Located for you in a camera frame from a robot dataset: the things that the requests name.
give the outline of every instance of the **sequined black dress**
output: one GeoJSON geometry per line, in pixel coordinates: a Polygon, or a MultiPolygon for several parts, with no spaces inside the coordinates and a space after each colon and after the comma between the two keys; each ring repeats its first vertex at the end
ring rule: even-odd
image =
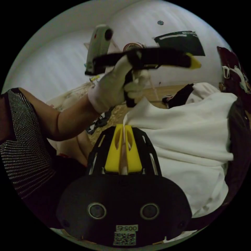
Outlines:
{"type": "Polygon", "coordinates": [[[10,135],[0,141],[6,174],[24,203],[46,226],[62,228],[55,217],[58,200],[71,182],[84,175],[85,168],[74,159],[56,156],[40,129],[34,107],[18,88],[0,98],[10,123],[10,135]]]}

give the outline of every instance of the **gloved hand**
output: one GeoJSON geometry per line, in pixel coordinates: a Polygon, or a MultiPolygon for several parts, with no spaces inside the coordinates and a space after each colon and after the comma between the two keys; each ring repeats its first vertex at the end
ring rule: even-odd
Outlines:
{"type": "Polygon", "coordinates": [[[133,81],[124,86],[125,76],[131,69],[132,65],[125,55],[111,72],[102,77],[96,86],[89,89],[88,98],[98,113],[106,112],[111,107],[123,103],[125,101],[124,90],[131,99],[142,95],[150,74],[147,70],[134,71],[133,81]]]}

